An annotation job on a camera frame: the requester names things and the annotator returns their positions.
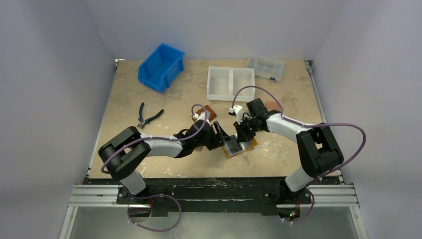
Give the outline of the orange card holder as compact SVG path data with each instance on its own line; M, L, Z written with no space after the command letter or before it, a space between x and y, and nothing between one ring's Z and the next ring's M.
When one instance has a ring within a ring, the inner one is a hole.
M238 142L237 135L231 135L222 146L222 150L227 159L233 158L243 152L253 149L257 145L255 138L250 141Z

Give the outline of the dark credit card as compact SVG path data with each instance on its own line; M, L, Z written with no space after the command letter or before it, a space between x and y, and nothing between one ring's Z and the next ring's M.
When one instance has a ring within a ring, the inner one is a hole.
M234 155L236 155L236 154L238 154L242 151L239 143L236 140L236 136L231 135L231 139L232 140L230 142L224 144L224 148L225 148L227 155L229 157L232 157L232 156L234 156Z

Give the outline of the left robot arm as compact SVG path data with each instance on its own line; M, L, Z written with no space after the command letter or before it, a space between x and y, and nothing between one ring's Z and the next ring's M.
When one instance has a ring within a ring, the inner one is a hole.
M231 140L216 121L200 119L171 136L152 136L130 126L101 146L98 155L104 163L102 172L119 181L129 191L130 199L141 204L148 199L148 190L136 169L146 157L182 158L201 146L214 150Z

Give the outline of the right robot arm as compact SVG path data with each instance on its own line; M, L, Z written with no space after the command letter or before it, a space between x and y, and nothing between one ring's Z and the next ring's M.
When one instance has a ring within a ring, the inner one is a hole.
M340 147L328 126L304 124L268 110L260 99L247 103L247 110L232 106L228 113L236 117L233 124L238 142L250 141L257 132L266 131L283 136L298 147L300 167L281 183L280 198L287 203L299 196L299 190L314 179L344 162Z

